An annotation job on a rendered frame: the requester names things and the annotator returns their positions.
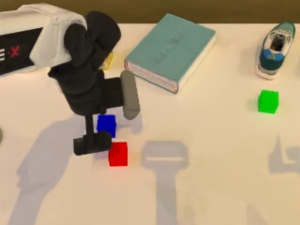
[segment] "shoe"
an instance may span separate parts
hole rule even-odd
[[[295,36],[292,22],[283,22],[274,27],[262,43],[255,73],[265,79],[274,79],[288,54]]]

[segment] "tan wall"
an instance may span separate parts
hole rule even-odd
[[[86,14],[109,14],[119,23],[156,23],[173,13],[197,23],[299,23],[300,0],[0,0],[0,10],[46,2]]]

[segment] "red letter x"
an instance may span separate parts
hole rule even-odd
[[[11,52],[12,52],[12,54],[11,54],[11,58],[13,58],[13,57],[15,57],[15,56],[19,56],[19,53],[18,53],[18,51],[19,51],[19,48],[20,48],[20,46],[19,45],[17,45],[16,47],[11,47],[10,49],[11,49]]]

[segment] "white tabletop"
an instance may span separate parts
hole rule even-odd
[[[141,117],[110,111],[128,142],[128,167],[73,155],[84,120],[48,69],[0,77],[0,225],[300,224],[299,37],[278,78],[266,81],[255,75],[255,56],[272,24],[206,26],[217,40],[180,93],[137,79]],[[120,27],[107,77],[120,75],[153,25]],[[264,89],[279,91],[274,115],[256,109]],[[142,166],[145,148],[161,148],[161,157],[186,150],[187,165],[153,172]]]

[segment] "book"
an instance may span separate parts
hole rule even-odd
[[[216,32],[166,14],[125,58],[125,69],[177,93],[209,51]]]
[[[113,53],[111,52],[106,57],[105,61],[102,63],[102,65],[99,67],[99,69],[108,70],[112,60],[113,60]]]

